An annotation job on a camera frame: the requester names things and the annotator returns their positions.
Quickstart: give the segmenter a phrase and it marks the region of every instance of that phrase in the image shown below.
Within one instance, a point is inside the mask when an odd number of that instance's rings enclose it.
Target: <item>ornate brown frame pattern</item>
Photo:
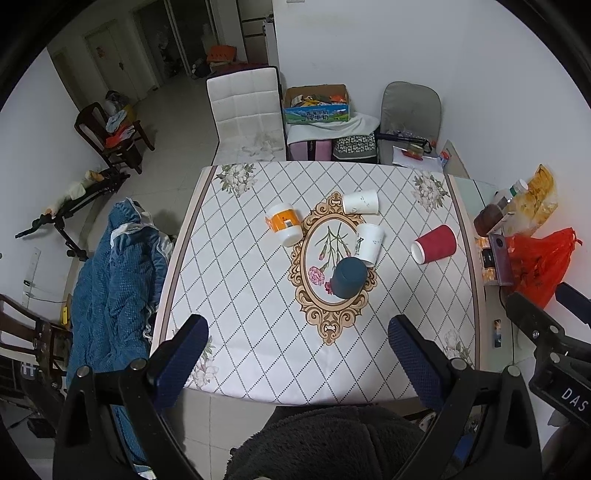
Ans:
[[[332,193],[325,202],[320,202],[304,219],[301,228],[304,238],[294,246],[291,253],[289,281],[295,288],[295,299],[301,304],[301,311],[306,315],[310,325],[316,325],[318,334],[326,345],[332,345],[343,332],[343,328],[355,324],[357,315],[368,304],[369,292],[377,286],[374,268],[368,268],[368,278],[359,294],[349,300],[330,304],[320,300],[312,291],[304,266],[306,248],[313,232],[318,226],[330,219],[338,219],[355,229],[365,223],[361,215],[345,215],[343,202],[339,192]]]

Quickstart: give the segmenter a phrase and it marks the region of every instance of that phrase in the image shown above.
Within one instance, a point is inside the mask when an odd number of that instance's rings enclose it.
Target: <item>red cup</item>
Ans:
[[[435,230],[417,238],[410,246],[411,255],[419,265],[451,257],[456,253],[456,236],[447,225],[438,226]]]

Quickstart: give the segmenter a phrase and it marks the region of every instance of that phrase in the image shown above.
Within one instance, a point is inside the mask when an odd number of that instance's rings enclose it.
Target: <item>dark blue cup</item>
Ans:
[[[332,292],[340,299],[352,299],[363,288],[368,278],[368,268],[356,257],[345,257],[336,264],[330,279]]]

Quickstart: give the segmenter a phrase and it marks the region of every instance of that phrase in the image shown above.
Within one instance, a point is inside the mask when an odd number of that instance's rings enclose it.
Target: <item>red plastic bag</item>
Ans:
[[[545,238],[515,235],[507,239],[507,248],[515,285],[514,291],[544,308],[554,295],[570,264],[576,243],[583,245],[572,228],[554,232]]]

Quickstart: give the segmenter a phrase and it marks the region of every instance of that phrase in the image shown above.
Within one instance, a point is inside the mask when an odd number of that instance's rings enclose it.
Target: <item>bottle cap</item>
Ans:
[[[513,185],[517,193],[525,193],[528,190],[527,182],[523,179],[519,179]]]

